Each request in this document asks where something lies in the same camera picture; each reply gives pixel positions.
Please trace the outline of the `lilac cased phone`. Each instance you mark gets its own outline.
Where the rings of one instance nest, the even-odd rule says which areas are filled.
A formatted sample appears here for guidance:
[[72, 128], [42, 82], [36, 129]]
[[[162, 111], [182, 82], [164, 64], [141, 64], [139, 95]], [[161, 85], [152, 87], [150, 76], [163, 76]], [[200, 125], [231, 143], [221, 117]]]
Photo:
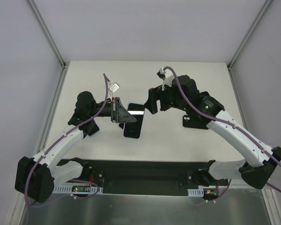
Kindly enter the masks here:
[[137, 103], [129, 103], [128, 112], [136, 119], [136, 121], [124, 124], [123, 136], [125, 138], [139, 139], [144, 119], [145, 106]]

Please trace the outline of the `black phone case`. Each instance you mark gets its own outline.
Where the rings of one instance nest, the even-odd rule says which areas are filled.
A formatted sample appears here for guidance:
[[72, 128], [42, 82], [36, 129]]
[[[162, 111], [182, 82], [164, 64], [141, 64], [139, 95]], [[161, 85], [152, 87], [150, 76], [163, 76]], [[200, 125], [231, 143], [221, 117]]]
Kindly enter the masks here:
[[203, 129], [207, 130], [207, 124], [211, 121], [208, 118], [202, 117], [200, 115], [184, 115], [182, 119], [182, 125], [185, 128]]

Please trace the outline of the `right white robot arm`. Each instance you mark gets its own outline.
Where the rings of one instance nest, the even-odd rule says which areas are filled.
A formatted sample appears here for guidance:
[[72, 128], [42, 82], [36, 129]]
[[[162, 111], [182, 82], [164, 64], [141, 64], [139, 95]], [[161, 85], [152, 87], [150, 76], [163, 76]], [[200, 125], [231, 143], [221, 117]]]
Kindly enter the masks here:
[[242, 156], [239, 161], [210, 160], [208, 168], [197, 171], [194, 182], [209, 186], [217, 180], [243, 180], [262, 189], [281, 160], [281, 148], [264, 144], [237, 123], [224, 106], [207, 91], [200, 92], [196, 82], [187, 75], [166, 76], [158, 73], [163, 83], [148, 91], [145, 107], [155, 114], [176, 108], [185, 112], [185, 128], [212, 130], [234, 147]]

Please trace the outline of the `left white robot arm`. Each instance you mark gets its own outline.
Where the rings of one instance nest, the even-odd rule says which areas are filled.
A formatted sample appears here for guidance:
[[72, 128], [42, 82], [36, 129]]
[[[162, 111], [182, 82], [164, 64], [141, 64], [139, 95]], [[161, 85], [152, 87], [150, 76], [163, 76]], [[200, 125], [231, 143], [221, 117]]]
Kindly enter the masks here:
[[44, 203], [54, 188], [70, 180], [91, 182], [87, 161], [73, 158], [59, 166], [61, 159], [80, 141], [99, 131], [95, 117], [109, 117], [113, 123], [134, 123], [137, 119], [121, 104], [120, 98], [108, 98], [97, 103], [89, 91], [77, 96], [74, 113], [62, 134], [48, 147], [33, 157], [23, 157], [17, 166], [15, 189], [29, 199]]

